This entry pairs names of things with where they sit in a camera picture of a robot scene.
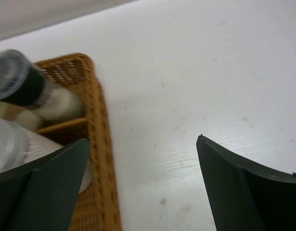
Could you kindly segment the silver cap blue bottle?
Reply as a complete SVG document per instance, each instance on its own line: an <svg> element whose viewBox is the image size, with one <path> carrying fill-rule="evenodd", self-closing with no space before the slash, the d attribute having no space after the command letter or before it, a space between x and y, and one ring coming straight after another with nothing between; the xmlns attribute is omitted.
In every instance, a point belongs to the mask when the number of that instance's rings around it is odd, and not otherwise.
<svg viewBox="0 0 296 231"><path fill-rule="evenodd" d="M0 119L0 173L44 157L62 147L15 122Z"/></svg>

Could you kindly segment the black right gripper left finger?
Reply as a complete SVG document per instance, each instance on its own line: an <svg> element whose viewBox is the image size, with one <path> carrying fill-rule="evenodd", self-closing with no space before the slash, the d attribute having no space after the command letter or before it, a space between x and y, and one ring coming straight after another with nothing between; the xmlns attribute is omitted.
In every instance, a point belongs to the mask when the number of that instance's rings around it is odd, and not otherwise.
<svg viewBox="0 0 296 231"><path fill-rule="evenodd" d="M66 231L90 155L79 139L0 173L0 231Z"/></svg>

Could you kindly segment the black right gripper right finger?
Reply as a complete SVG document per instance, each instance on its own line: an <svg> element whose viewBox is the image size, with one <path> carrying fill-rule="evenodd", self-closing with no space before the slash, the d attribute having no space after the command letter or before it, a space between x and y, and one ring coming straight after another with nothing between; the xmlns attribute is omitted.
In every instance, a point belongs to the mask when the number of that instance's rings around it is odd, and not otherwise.
<svg viewBox="0 0 296 231"><path fill-rule="evenodd" d="M196 142L218 231L296 231L296 173L235 154L200 135Z"/></svg>

